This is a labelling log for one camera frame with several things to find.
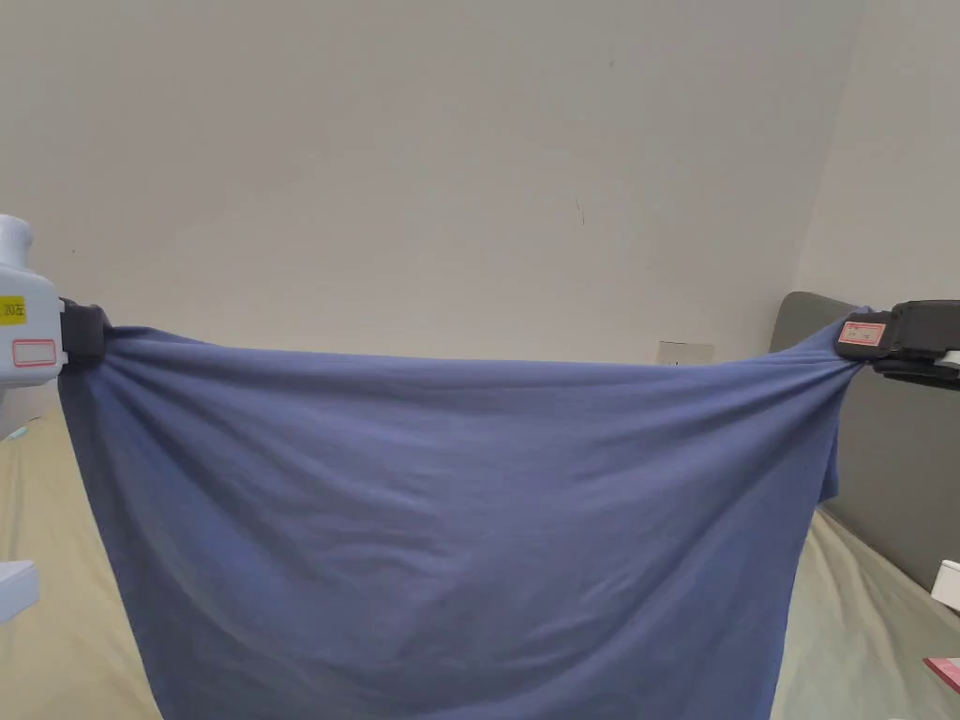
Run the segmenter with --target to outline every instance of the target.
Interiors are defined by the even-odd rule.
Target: blue cloth
[[[60,395],[167,720],[767,720],[858,366],[221,348]]]

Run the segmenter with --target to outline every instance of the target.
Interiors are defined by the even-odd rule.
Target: beige bedsheet
[[[40,602],[0,625],[3,720],[158,720],[60,408],[0,442],[0,561]]]
[[[0,442],[0,560],[15,559],[36,561],[41,599],[0,626],[0,718],[158,720],[59,407]],[[960,618],[816,515],[774,720],[960,719],[921,662],[957,655]]]
[[[794,586],[774,720],[958,720],[960,695],[923,664],[957,655],[960,618],[817,513]]]

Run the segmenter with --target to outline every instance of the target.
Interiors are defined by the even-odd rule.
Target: pink object
[[[960,692],[960,658],[924,658],[924,665],[946,684]]]

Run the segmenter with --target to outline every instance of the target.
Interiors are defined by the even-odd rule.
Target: white label
[[[57,345],[53,340],[14,340],[13,364],[18,368],[56,365]]]
[[[840,331],[840,342],[851,345],[878,346],[883,337],[883,323],[844,323]]]

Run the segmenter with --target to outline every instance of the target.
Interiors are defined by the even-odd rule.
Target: wall socket
[[[703,343],[665,343],[657,348],[658,365],[709,365],[713,362],[713,345]]]

